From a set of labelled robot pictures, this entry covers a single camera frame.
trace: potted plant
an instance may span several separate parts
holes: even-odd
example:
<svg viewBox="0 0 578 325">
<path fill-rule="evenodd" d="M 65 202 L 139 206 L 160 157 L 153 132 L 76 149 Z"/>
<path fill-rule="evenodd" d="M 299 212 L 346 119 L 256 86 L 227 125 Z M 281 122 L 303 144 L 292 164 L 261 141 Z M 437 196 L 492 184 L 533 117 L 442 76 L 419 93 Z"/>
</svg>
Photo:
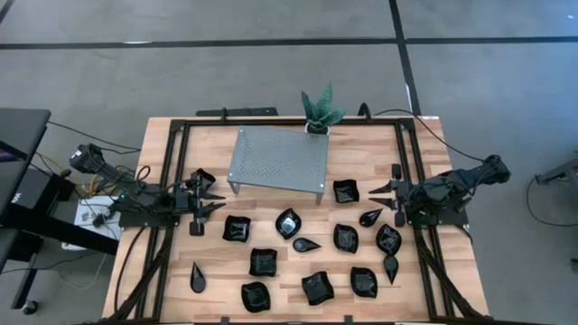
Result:
<svg viewBox="0 0 578 325">
<path fill-rule="evenodd" d="M 345 116 L 345 109 L 334 108 L 331 105 L 332 98 L 333 89 L 331 88 L 331 83 L 327 85 L 327 88 L 317 100 L 317 104 L 313 104 L 309 100 L 309 96 L 303 91 L 301 92 L 301 100 L 303 101 L 303 108 L 305 108 L 305 116 L 307 117 L 305 132 L 329 135 L 330 126 L 338 123 Z"/>
</svg>

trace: small black dish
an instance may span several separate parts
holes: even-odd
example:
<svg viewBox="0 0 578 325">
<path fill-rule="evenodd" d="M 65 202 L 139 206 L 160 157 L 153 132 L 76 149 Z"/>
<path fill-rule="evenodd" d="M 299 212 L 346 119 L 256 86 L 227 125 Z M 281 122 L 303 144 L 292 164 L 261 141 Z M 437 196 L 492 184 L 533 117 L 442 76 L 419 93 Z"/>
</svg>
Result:
<svg viewBox="0 0 578 325">
<path fill-rule="evenodd" d="M 368 211 L 359 217 L 359 224 L 363 227 L 371 227 L 378 221 L 379 215 L 383 209 L 375 209 Z"/>
<path fill-rule="evenodd" d="M 378 279 L 373 271 L 366 267 L 351 267 L 351 289 L 359 297 L 378 297 Z"/>
<path fill-rule="evenodd" d="M 275 222 L 275 228 L 283 238 L 289 239 L 301 229 L 301 218 L 293 209 L 289 208 L 279 215 Z"/>
<path fill-rule="evenodd" d="M 225 220 L 225 232 L 223 233 L 223 239 L 246 243 L 249 239 L 250 225 L 250 218 L 228 216 L 227 220 Z"/>
<path fill-rule="evenodd" d="M 355 180 L 334 181 L 333 191 L 337 203 L 359 202 L 358 183 Z"/>
<path fill-rule="evenodd" d="M 384 224 L 378 231 L 376 244 L 384 253 L 393 256 L 401 246 L 401 235 L 388 224 Z"/>
<path fill-rule="evenodd" d="M 321 248 L 321 245 L 307 238 L 297 238 L 293 242 L 293 248 L 299 253 L 309 252 L 313 249 Z"/>
<path fill-rule="evenodd" d="M 241 285 L 243 305 L 249 312 L 268 311 L 271 309 L 271 297 L 267 287 L 260 282 Z"/>
<path fill-rule="evenodd" d="M 202 293 L 207 286 L 207 281 L 205 277 L 202 275 L 200 268 L 197 266 L 196 263 L 192 263 L 192 272 L 191 272 L 191 289 L 194 293 Z"/>
<path fill-rule="evenodd" d="M 257 249 L 251 251 L 251 268 L 253 276 L 275 276 L 277 272 L 277 251 L 274 249 Z"/>
<path fill-rule="evenodd" d="M 355 254 L 359 245 L 358 231 L 351 226 L 335 225 L 333 229 L 333 244 L 339 250 Z"/>
<path fill-rule="evenodd" d="M 333 287 L 325 271 L 301 279 L 301 286 L 305 291 L 310 306 L 316 306 L 335 297 Z"/>
<path fill-rule="evenodd" d="M 386 259 L 383 260 L 383 267 L 386 269 L 389 282 L 393 284 L 396 279 L 397 270 L 399 269 L 397 258 L 395 256 L 386 256 Z"/>
</svg>

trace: wooden table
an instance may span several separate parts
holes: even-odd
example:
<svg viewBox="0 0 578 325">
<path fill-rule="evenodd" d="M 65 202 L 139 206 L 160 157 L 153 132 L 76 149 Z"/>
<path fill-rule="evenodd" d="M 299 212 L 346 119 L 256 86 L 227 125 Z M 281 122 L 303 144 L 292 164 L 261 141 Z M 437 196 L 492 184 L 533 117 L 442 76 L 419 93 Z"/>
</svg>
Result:
<svg viewBox="0 0 578 325">
<path fill-rule="evenodd" d="M 170 122 L 171 118 L 166 117 L 149 120 L 139 160 L 139 165 L 152 168 L 148 182 L 159 181 Z M 427 119 L 426 123 L 439 136 L 443 136 L 437 118 Z M 416 122 L 415 125 L 426 176 L 450 170 L 452 165 L 445 146 L 421 124 Z M 303 130 L 302 127 L 286 128 Z M 399 272 L 391 285 L 382 265 L 385 256 L 376 247 L 375 237 L 383 223 L 394 225 L 394 214 L 385 208 L 373 227 L 363 228 L 359 225 L 361 213 L 384 208 L 369 201 L 368 192 L 386 184 L 391 177 L 391 164 L 399 163 L 393 126 L 338 125 L 331 128 L 327 190 L 321 205 L 315 204 L 311 193 L 253 186 L 245 186 L 235 196 L 226 182 L 226 176 L 237 133 L 237 126 L 194 126 L 191 129 L 184 175 L 189 175 L 197 168 L 215 175 L 217 182 L 211 191 L 226 196 L 227 206 L 212 213 L 205 226 L 204 237 L 189 236 L 191 216 L 182 217 L 172 242 L 162 321 L 220 321 L 222 316 L 230 317 L 230 321 L 343 321 L 344 315 L 352 315 L 354 321 L 428 320 L 412 229 L 397 229 L 402 235 L 403 245 L 396 255 L 400 263 Z M 415 177 L 409 137 L 406 135 L 405 139 Z M 174 178 L 179 143 L 177 138 L 172 158 L 175 163 L 172 164 L 169 180 Z M 358 181 L 360 202 L 337 204 L 332 182 L 348 178 Z M 393 197 L 393 193 L 372 196 Z M 291 246 L 292 240 L 284 241 L 276 233 L 275 219 L 287 208 L 293 208 L 303 220 L 303 227 L 297 236 L 310 238 L 321 244 L 322 249 L 308 254 L 297 253 Z M 228 215 L 252 219 L 251 235 L 246 244 L 231 243 L 221 238 Z M 336 223 L 351 225 L 358 230 L 360 244 L 355 255 L 342 253 L 334 246 L 332 233 Z M 118 273 L 136 231 L 128 229 L 122 235 L 103 317 L 113 312 Z M 470 240 L 456 227 L 439 226 L 438 231 L 447 274 L 471 305 L 487 314 Z M 138 239 L 128 259 L 120 285 L 120 302 L 133 290 L 141 276 L 147 240 L 148 229 Z M 255 278 L 248 274 L 249 254 L 253 247 L 277 250 L 276 277 Z M 207 278 L 207 289 L 201 294 L 194 293 L 190 287 L 193 262 L 200 266 Z M 354 295 L 350 288 L 352 266 L 368 267 L 376 273 L 379 286 L 376 299 Z M 335 299 L 310 307 L 301 287 L 301 279 L 318 271 L 328 273 L 335 290 Z M 266 284 L 272 299 L 270 311 L 251 314 L 245 310 L 240 287 L 243 283 L 254 281 Z M 440 285 L 433 274 L 432 282 L 438 313 L 443 314 Z M 152 314 L 155 286 L 156 279 L 153 279 L 153 289 L 149 289 L 147 294 L 145 316 Z"/>
</svg>

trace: black line on floor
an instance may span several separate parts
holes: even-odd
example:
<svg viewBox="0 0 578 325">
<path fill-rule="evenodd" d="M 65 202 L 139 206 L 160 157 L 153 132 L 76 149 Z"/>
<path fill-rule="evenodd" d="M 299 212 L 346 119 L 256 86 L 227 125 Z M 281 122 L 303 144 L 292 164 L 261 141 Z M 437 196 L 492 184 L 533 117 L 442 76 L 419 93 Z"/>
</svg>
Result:
<svg viewBox="0 0 578 325">
<path fill-rule="evenodd" d="M 406 44 L 532 44 L 578 42 L 578 36 L 408 38 Z"/>
<path fill-rule="evenodd" d="M 12 7 L 12 5 L 14 4 L 14 1 L 15 0 L 6 0 L 6 3 L 2 7 L 2 10 L 0 10 L 0 24 L 4 21 L 4 18 L 8 14 L 8 10 L 10 10 L 10 7 Z"/>
<path fill-rule="evenodd" d="M 419 107 L 417 100 L 417 89 L 415 89 L 414 73 L 412 72 L 412 65 L 409 61 L 409 54 L 407 53 L 406 39 L 404 37 L 404 29 L 401 24 L 401 17 L 399 9 L 397 9 L 397 1 L 389 0 L 389 9 L 391 9 L 391 18 L 396 29 L 397 49 L 399 50 L 399 59 L 401 60 L 401 68 L 404 72 L 404 80 L 409 91 L 409 100 L 411 110 L 416 115 L 421 115 L 422 110 Z"/>
<path fill-rule="evenodd" d="M 5 43 L 0 50 L 98 50 L 98 49 L 158 49 L 205 47 L 255 47 L 303 45 L 379 45 L 395 44 L 394 38 L 315 38 L 269 40 L 169 41 L 169 42 L 61 42 Z"/>
</svg>

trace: gray floor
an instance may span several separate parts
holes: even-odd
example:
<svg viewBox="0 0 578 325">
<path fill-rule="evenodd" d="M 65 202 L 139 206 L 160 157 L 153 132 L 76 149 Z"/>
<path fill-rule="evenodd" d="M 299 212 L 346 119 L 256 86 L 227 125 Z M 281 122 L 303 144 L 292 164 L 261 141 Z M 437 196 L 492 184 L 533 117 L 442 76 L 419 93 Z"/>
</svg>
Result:
<svg viewBox="0 0 578 325">
<path fill-rule="evenodd" d="M 571 0 L 399 3 L 406 37 L 578 35 L 578 5 Z M 387 1 L 378 0 L 16 0 L 0 25 L 0 42 L 394 34 Z M 578 229 L 538 224 L 527 214 L 524 193 L 533 174 L 578 150 L 578 43 L 412 45 L 408 50 L 423 114 L 442 118 L 449 143 L 480 157 L 498 153 L 513 173 L 505 185 L 480 188 L 468 207 L 491 314 L 575 323 L 578 275 L 569 260 L 578 256 Z M 335 103 L 351 113 L 362 101 L 374 112 L 408 108 L 395 45 L 0 51 L 0 71 L 0 107 L 49 108 L 54 121 L 127 145 L 142 142 L 149 116 L 264 106 L 300 115 L 300 90 L 318 94 L 329 81 Z M 66 164 L 75 146 L 86 141 L 51 127 L 40 152 Z M 474 165 L 451 156 L 456 167 Z M 136 157 L 110 160 L 135 165 Z M 532 198 L 542 218 L 576 222 L 578 203 L 564 183 L 534 188 Z M 71 258 L 55 244 L 46 247 L 54 260 Z M 76 283 L 88 283 L 100 258 L 61 271 L 73 272 Z M 41 272 L 31 297 L 44 306 L 30 317 L 8 309 L 21 275 L 2 275 L 0 312 L 7 324 L 96 320 L 110 269 L 106 264 L 96 285 L 84 292 L 61 283 L 54 272 Z"/>
</svg>

